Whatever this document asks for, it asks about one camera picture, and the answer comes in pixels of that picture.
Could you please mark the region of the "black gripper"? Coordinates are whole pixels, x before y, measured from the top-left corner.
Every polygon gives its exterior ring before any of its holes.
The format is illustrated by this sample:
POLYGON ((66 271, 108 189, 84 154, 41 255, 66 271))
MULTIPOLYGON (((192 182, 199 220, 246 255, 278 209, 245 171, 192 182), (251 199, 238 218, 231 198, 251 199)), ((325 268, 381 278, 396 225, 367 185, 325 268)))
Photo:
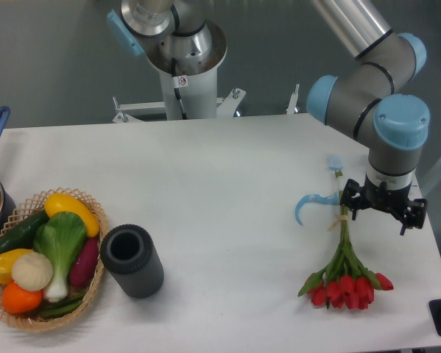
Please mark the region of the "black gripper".
POLYGON ((408 229, 422 229, 426 220, 427 199, 419 198, 410 200, 410 187, 391 190, 389 183, 382 181, 373 184, 368 177, 364 184, 349 179, 342 191, 340 205, 348 208, 355 221, 360 210, 374 209, 391 214, 402 226, 400 235, 404 236, 408 229))

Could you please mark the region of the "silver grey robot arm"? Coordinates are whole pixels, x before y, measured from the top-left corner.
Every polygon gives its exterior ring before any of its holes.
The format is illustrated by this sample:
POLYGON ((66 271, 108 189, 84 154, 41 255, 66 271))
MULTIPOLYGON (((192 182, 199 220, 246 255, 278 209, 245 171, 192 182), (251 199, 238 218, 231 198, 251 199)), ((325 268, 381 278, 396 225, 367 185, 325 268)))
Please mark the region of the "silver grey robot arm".
MULTIPOLYGON (((409 191, 430 112, 400 89, 424 66, 426 48, 414 35, 394 33, 370 1, 316 1, 314 7, 359 63, 347 78, 320 77, 306 99, 311 116, 369 150, 364 182, 347 181, 341 203, 353 213, 372 208, 403 229, 419 229, 427 202, 410 199, 409 191)), ((217 96, 225 36, 198 1, 123 1, 107 14, 107 24, 129 53, 146 55, 159 73, 169 120, 235 113, 240 92, 217 96)))

